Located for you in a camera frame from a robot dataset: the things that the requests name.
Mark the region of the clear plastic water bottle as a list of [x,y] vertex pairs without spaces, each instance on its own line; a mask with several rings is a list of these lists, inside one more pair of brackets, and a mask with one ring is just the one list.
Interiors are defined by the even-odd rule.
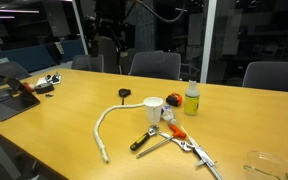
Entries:
[[173,124],[173,125],[177,124],[177,120],[175,119],[175,115],[173,113],[173,110],[169,105],[164,105],[162,107],[161,117],[163,120],[167,121],[170,124]]

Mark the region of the white bottle yellow label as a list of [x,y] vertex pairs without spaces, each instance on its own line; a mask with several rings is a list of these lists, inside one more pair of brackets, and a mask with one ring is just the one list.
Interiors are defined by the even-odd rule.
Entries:
[[198,90],[197,82],[190,80],[189,86],[185,91],[184,98],[184,112],[187,115],[196,115],[198,113],[200,92]]

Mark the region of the white paper cup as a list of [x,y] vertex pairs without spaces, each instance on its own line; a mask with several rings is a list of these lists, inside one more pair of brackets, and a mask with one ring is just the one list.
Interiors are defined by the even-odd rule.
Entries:
[[143,101],[149,122],[152,124],[157,124],[161,117],[161,108],[164,103],[163,99],[160,97],[148,97]]

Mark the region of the grey chair centre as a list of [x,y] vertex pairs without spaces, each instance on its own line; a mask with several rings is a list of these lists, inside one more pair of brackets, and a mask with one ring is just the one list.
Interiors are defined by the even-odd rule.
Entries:
[[139,52],[131,64],[132,76],[178,80],[181,56],[173,52]]

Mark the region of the orange black tape measure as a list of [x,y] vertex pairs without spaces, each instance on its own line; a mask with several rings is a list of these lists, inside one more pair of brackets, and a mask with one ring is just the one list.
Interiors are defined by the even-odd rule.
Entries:
[[169,94],[166,98],[166,102],[172,106],[180,106],[182,104],[182,96],[178,93]]

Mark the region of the silver pliers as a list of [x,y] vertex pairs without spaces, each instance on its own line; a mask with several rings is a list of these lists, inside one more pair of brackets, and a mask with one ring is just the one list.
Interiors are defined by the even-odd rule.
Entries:
[[[170,138],[170,135],[160,131],[159,134],[164,137],[164,138]],[[182,141],[182,140],[178,140],[178,139],[175,139],[175,138],[172,138],[172,141],[174,143],[176,143],[183,151],[186,151],[186,152],[189,152],[192,150],[192,147],[191,145],[186,142],[186,141]]]

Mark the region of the grey chair left back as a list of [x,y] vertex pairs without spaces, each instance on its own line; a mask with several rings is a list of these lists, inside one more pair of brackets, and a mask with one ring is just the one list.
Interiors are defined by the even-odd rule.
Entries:
[[73,57],[72,69],[94,72],[104,71],[104,56],[99,54],[97,57],[91,55],[76,55]]

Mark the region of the small black object on table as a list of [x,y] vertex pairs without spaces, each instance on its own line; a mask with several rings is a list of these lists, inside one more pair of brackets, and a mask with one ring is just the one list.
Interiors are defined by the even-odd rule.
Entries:
[[45,97],[48,97],[48,98],[53,97],[53,96],[54,96],[53,94],[46,94],[45,95]]

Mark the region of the black case on table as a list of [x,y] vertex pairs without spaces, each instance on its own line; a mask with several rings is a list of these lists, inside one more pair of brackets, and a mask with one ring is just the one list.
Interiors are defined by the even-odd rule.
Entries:
[[42,83],[35,87],[37,94],[45,94],[54,90],[54,86],[51,83]]

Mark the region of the white window pillar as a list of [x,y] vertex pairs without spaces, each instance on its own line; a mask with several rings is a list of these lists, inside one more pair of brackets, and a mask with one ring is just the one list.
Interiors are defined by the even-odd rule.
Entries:
[[212,38],[213,38],[213,28],[214,28],[214,21],[216,17],[216,7],[217,7],[217,0],[208,0],[206,28],[205,28],[205,37],[204,37],[204,49],[203,49],[202,68],[201,68],[201,76],[200,76],[201,83],[207,82]]

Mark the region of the dark grey laptop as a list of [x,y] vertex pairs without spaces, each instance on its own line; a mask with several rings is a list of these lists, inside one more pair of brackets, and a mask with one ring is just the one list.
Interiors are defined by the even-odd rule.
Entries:
[[0,121],[5,121],[40,103],[40,101],[17,78],[0,75],[0,78],[18,92],[16,97],[11,96],[0,102]]

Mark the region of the grey chair far left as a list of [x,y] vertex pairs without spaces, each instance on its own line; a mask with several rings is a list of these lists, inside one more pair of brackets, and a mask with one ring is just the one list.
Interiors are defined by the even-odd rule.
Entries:
[[[25,68],[13,61],[0,64],[0,75],[14,77],[19,80],[30,77]],[[4,84],[5,82],[0,78],[0,86]]]

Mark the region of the orange handled metal tool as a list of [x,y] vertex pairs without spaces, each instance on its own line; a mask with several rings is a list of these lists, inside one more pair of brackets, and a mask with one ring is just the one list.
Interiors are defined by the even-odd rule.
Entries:
[[173,131],[172,135],[169,135],[169,134],[166,134],[163,131],[160,131],[159,134],[164,137],[164,140],[162,140],[161,142],[155,144],[154,146],[146,149],[145,151],[139,153],[137,155],[137,158],[143,157],[144,155],[150,153],[151,151],[155,150],[159,146],[165,144],[169,140],[172,140],[174,138],[181,138],[181,139],[185,139],[186,138],[186,134],[182,130],[180,130],[176,125],[170,124],[169,128]]

